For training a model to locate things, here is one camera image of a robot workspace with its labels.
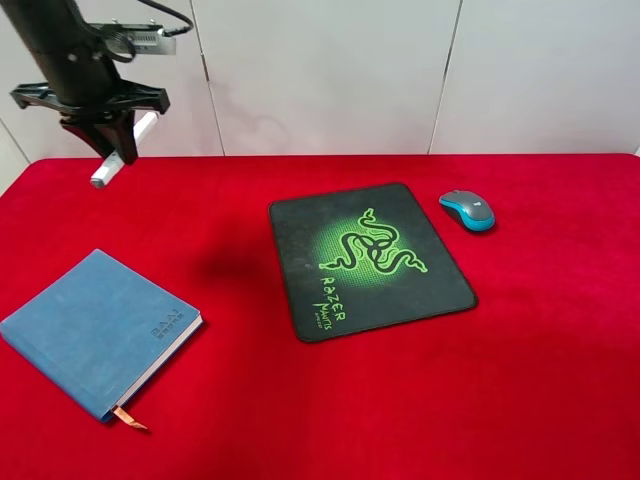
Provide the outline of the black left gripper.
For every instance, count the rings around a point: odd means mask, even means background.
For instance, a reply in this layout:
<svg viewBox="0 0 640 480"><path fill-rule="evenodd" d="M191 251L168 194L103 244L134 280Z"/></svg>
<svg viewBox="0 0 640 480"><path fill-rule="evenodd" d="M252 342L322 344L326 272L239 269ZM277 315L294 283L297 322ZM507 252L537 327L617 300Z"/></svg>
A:
<svg viewBox="0 0 640 480"><path fill-rule="evenodd" d="M145 47L136 29L63 29L18 32L45 77L10 95L21 109L41 106L62 115L62 128L103 159L116 153L126 165L138 158L133 110L166 113L165 89L124 80L117 62L129 63Z"/></svg>

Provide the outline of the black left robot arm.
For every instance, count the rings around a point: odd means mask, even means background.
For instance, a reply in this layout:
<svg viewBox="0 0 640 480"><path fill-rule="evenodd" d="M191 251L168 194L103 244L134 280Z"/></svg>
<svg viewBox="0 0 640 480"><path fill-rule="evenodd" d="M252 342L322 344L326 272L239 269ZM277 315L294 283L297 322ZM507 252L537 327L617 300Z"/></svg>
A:
<svg viewBox="0 0 640 480"><path fill-rule="evenodd" d="M130 40L87 23L74 1L3 1L1 8L45 77L10 92L19 108L56 111L61 127L102 158L117 153L133 164L135 113L164 114L170 101L164 89L120 76L115 63L136 56Z"/></svg>

